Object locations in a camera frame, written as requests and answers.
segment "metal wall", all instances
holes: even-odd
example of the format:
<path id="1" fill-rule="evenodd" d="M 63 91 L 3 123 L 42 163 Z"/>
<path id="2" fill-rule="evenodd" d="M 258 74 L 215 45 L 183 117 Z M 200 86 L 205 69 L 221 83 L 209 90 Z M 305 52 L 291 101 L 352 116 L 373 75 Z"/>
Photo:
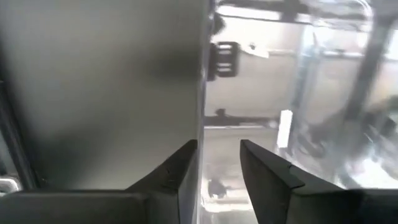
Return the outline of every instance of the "metal wall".
<path id="1" fill-rule="evenodd" d="M 198 134 L 204 1 L 2 0 L 5 74 L 44 187 L 122 189 Z"/>

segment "gray panel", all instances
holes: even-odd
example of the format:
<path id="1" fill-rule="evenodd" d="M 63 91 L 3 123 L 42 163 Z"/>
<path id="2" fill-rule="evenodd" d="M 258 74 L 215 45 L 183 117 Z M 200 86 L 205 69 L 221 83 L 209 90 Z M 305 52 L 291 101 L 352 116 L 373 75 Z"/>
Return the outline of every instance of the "gray panel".
<path id="1" fill-rule="evenodd" d="M 49 187 L 125 188 L 196 138 L 204 8 L 0 1 L 6 78 Z"/>

